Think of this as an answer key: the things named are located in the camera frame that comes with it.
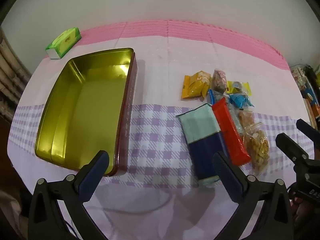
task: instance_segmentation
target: screw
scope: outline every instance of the screw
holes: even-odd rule
[[[256,177],[253,176],[253,175],[249,175],[248,177],[248,180],[251,181],[251,182],[254,182],[256,180]]]
[[[41,185],[42,183],[44,183],[44,179],[43,179],[43,178],[38,179],[37,183],[38,183],[39,185]]]
[[[73,181],[74,178],[75,176],[73,174],[70,174],[67,176],[67,181]]]
[[[281,186],[284,184],[284,181],[283,181],[282,179],[278,179],[277,182],[278,182],[278,184],[281,185]]]

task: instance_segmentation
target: blue gripper pad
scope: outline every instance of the blue gripper pad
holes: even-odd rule
[[[241,181],[236,177],[226,161],[217,152],[213,155],[213,166],[231,200],[235,203],[241,203],[246,189],[244,189]]]
[[[91,199],[108,166],[109,155],[106,151],[100,150],[89,164],[81,168],[77,174],[77,179],[80,181],[75,185],[81,202]]]

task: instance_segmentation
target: purple checkered pattern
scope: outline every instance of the purple checkered pattern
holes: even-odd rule
[[[18,107],[9,135],[9,142],[35,156],[34,145],[44,105]],[[105,181],[136,187],[190,188],[197,187],[192,162],[182,127],[176,115],[190,108],[136,105],[132,107],[128,172],[122,176],[104,178]],[[292,162],[276,147],[276,135],[284,132],[314,157],[312,142],[295,128],[289,116],[255,114],[255,122],[264,124],[269,141],[269,163],[259,175],[264,177]],[[242,170],[252,172],[251,164]]]
[[[11,124],[9,142],[33,156],[36,156],[36,136],[43,109],[44,104],[18,106]]]

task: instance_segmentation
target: blue snack package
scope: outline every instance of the blue snack package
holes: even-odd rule
[[[245,106],[253,106],[249,97],[242,94],[231,94],[230,102],[237,108],[243,108]]]

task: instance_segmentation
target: clutter on shelf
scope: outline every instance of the clutter on shelf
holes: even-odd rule
[[[305,65],[291,70],[292,76],[304,99],[311,126],[320,129],[320,72]]]

